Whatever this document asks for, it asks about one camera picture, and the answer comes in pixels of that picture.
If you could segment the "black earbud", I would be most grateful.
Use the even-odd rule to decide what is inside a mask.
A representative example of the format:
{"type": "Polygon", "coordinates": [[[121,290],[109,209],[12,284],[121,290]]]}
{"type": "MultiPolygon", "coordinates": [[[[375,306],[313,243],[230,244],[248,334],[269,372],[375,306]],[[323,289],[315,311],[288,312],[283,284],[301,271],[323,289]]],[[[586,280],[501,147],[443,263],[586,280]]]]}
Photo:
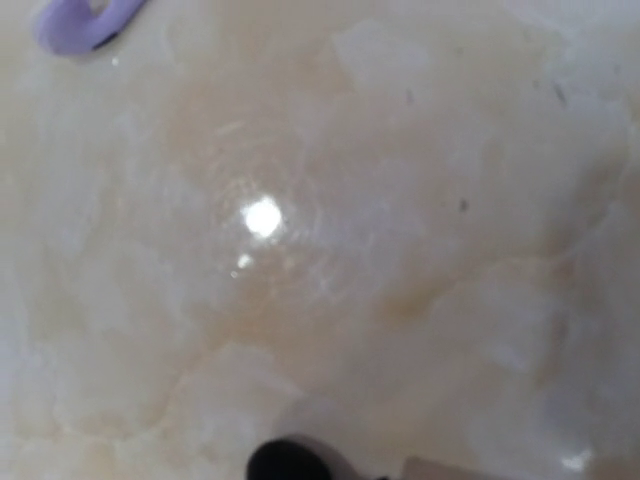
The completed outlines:
{"type": "Polygon", "coordinates": [[[299,435],[274,438],[249,456],[244,478],[360,479],[357,470],[335,449],[299,435]]]}

